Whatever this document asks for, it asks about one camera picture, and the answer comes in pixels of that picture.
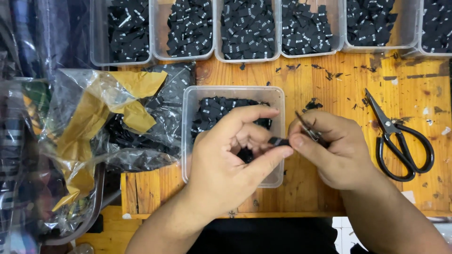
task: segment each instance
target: fingernail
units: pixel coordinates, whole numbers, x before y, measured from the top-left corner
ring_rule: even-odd
[[[294,143],[297,147],[301,147],[303,145],[303,139],[301,137],[297,137],[294,139]]]
[[[284,156],[284,158],[287,158],[287,157],[291,156],[292,154],[293,154],[293,150],[290,149],[290,150],[286,151],[286,152],[283,154],[283,156]]]

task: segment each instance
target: scissors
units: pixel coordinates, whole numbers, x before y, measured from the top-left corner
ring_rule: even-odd
[[[309,137],[311,137],[311,139],[315,142],[321,144],[324,148],[328,148],[329,144],[322,138],[322,134],[320,132],[313,131],[310,124],[306,123],[297,111],[295,111],[295,114],[301,122],[301,127],[309,135]]]
[[[376,149],[377,162],[380,168],[383,170],[383,172],[391,179],[399,182],[408,182],[413,180],[414,177],[416,176],[416,173],[423,174],[429,172],[435,161],[435,154],[433,152],[433,147],[432,144],[430,144],[430,141],[428,141],[428,139],[424,135],[422,135],[420,132],[416,130],[413,130],[411,128],[405,127],[397,123],[392,123],[392,121],[383,113],[382,109],[376,103],[375,99],[372,97],[372,95],[369,93],[367,89],[366,97],[375,113],[375,116],[377,117],[378,123],[380,124],[380,128],[383,131],[382,137],[377,138],[377,149]],[[414,163],[413,157],[411,157],[411,153],[408,149],[408,146],[406,145],[405,137],[403,136],[402,131],[407,132],[416,137],[424,146],[427,158],[425,160],[424,165],[421,168],[418,168],[416,166],[416,163]],[[390,136],[392,133],[395,133],[401,151],[390,140]],[[397,156],[397,158],[401,160],[403,165],[405,165],[406,169],[408,170],[407,175],[396,176],[388,170],[383,160],[383,145],[385,143],[389,147],[389,149]]]

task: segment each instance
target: hand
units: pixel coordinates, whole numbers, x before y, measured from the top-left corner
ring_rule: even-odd
[[[289,126],[290,145],[317,166],[325,184],[339,190],[355,190],[372,181],[378,172],[355,121],[317,110],[307,111],[301,117],[331,144],[325,149],[301,134],[301,123],[296,119]]]
[[[271,132],[253,123],[278,114],[277,109],[263,105],[235,108],[210,131],[198,135],[184,191],[191,207],[197,207],[207,223],[237,208],[284,158],[292,155],[289,146],[271,147]],[[253,151],[255,159],[249,164],[236,156],[242,147]]]

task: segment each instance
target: clear plastic container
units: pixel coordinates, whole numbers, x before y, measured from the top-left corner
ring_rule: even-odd
[[[281,54],[280,47],[278,45],[281,44],[281,0],[272,0],[272,8],[273,8],[273,19],[275,21],[275,40],[276,40],[276,49],[275,54],[272,58],[266,59],[243,59],[243,60],[227,60],[224,57],[223,52],[221,52],[221,47],[223,45],[223,40],[221,40],[221,12],[224,8],[224,0],[218,0],[217,6],[214,9],[215,19],[213,20],[213,34],[214,39],[216,39],[215,46],[215,57],[224,62],[224,63],[261,63],[276,60]]]
[[[176,0],[149,0],[149,8],[152,13],[152,37],[151,49],[154,56],[159,60],[167,61],[192,61],[192,60],[207,60],[212,56],[213,50],[215,49],[215,5],[216,0],[211,0],[212,3],[212,18],[213,18],[213,38],[212,38],[212,48],[209,53],[199,56],[186,56],[186,57],[171,57],[166,52],[170,48],[166,43],[168,42],[168,33],[170,29],[168,27],[168,17],[171,14],[171,6],[176,2]]]
[[[330,39],[331,43],[331,51],[326,53],[315,53],[315,54],[305,54],[305,55],[288,55],[283,52],[283,34],[281,33],[281,38],[279,39],[280,43],[278,44],[278,49],[281,52],[281,55],[287,58],[299,58],[299,57],[312,57],[312,56],[326,56],[326,55],[334,55],[337,51],[342,49],[344,45],[344,37],[341,36],[341,22],[345,20],[342,18],[344,13],[344,5],[342,0],[306,0],[299,1],[301,3],[306,3],[311,5],[311,12],[317,13],[317,7],[319,5],[326,5],[326,16],[328,17],[328,23],[331,25],[331,32],[333,33],[333,37]],[[282,12],[279,12],[280,15],[280,30],[283,28],[282,24]]]
[[[414,47],[418,42],[417,24],[419,20],[419,0],[396,0],[391,13],[398,13],[391,37],[383,47],[353,46],[347,39],[347,0],[339,0],[343,4],[342,36],[344,37],[343,52],[348,53],[378,53],[388,52],[392,49],[407,49]]]
[[[149,61],[154,61],[152,56],[152,24],[149,24],[149,58],[141,62],[118,62],[113,63],[110,54],[110,45],[108,42],[108,12],[107,8],[112,5],[111,0],[91,0],[90,2],[90,58],[91,62],[96,66],[125,66],[125,65],[141,65]],[[152,20],[152,8],[149,7],[149,18]]]
[[[205,97],[226,97],[239,99],[253,99],[265,101],[280,110],[280,114],[272,118],[270,131],[274,136],[285,136],[284,92],[274,86],[190,86],[184,92],[182,105],[182,179],[188,182],[191,168],[191,153],[193,150],[191,126],[196,112],[199,110],[199,101]],[[276,188],[283,182],[284,161],[282,161],[259,185],[260,188]]]
[[[424,9],[424,0],[418,0],[418,1],[419,1],[419,9],[423,10]],[[419,20],[419,22],[418,22],[417,30],[418,30],[418,35],[419,35],[418,38],[419,39],[418,39],[417,44],[410,49],[400,51],[400,55],[403,58],[429,58],[429,59],[452,58],[452,53],[428,53],[428,52],[425,52],[425,50],[422,48],[422,30],[423,30],[423,25],[424,25],[424,12],[423,11],[419,12],[418,20]]]

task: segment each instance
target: wooden workbench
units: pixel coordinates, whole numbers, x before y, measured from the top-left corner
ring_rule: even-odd
[[[287,59],[262,64],[221,63],[214,56],[197,63],[197,85],[278,86],[285,93],[286,128],[311,98],[325,110],[357,121],[375,164],[376,137],[381,135],[371,107],[362,102],[364,88],[378,101],[388,117],[403,119],[405,125],[423,133],[432,143],[435,164],[427,174],[407,183],[394,182],[400,191],[413,191],[416,207],[427,216],[452,215],[452,127],[448,60],[402,60],[393,52],[343,54]],[[421,143],[405,135],[418,165],[424,163]],[[406,169],[388,150],[385,161],[395,174]],[[315,167],[300,155],[286,159],[280,187],[258,189],[240,207],[224,217],[343,216],[339,191],[319,179]],[[121,176],[124,218],[147,218],[181,188],[181,170],[176,165]]]

